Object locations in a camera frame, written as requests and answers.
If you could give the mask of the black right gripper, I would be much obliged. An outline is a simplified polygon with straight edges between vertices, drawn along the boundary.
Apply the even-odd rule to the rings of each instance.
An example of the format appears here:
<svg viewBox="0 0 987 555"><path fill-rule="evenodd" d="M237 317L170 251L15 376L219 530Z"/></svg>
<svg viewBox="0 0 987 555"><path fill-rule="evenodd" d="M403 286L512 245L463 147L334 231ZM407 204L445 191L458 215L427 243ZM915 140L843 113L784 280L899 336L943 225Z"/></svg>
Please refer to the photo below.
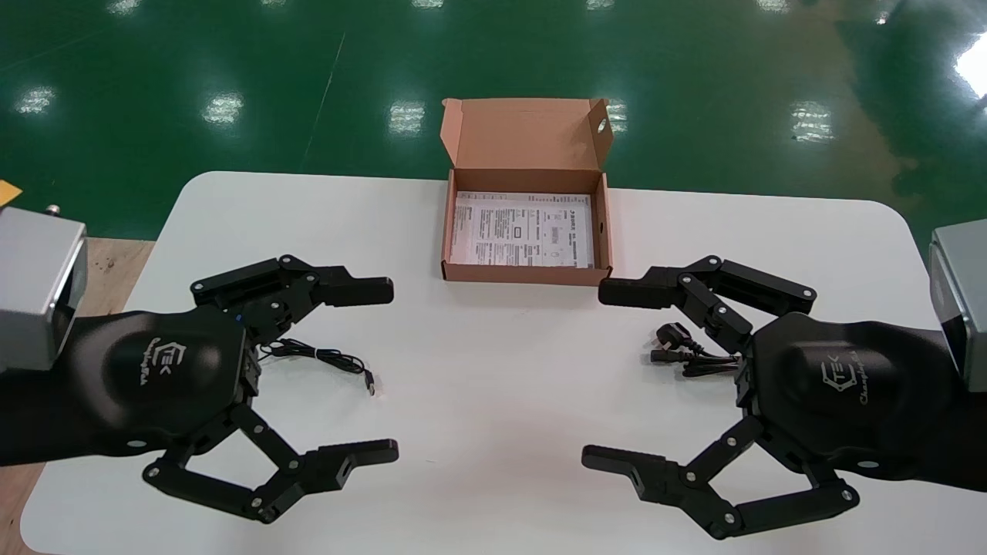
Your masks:
<svg viewBox="0 0 987 555"><path fill-rule="evenodd" d="M746 417L694 460L681 465L596 445L581 454L584 467L628 477L642 502L680 509L715 540L856 508L859 494L834 470L986 487L985 394L966 389L941 331L814 320L804 315L817 299L813 288L718 256L650 267L638 280L607 277L598 299L675 307L731 355L742 354L753 337L736 377ZM726 299L780 318L753 336L750 321ZM723 499L712 479L756 442L783 467L803 471L811 488L739 505Z"/></svg>

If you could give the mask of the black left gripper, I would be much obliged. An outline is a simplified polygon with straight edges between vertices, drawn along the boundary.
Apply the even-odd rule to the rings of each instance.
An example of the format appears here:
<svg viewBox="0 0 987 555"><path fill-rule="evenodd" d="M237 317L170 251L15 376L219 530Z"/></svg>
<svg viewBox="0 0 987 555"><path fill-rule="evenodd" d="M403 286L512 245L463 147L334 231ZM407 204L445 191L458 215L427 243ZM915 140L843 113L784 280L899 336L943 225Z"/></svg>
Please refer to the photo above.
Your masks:
<svg viewBox="0 0 987 555"><path fill-rule="evenodd" d="M143 472L162 494L269 524L303 496L335 492L363 466L394 463L394 439L300 454L249 405L268 345L316 308L389 304L387 277L353 277L283 255L190 286L198 307L75 321L50 370L2 373L3 465L165 450ZM187 469L191 457L243 432L276 466L250 489Z"/></svg>

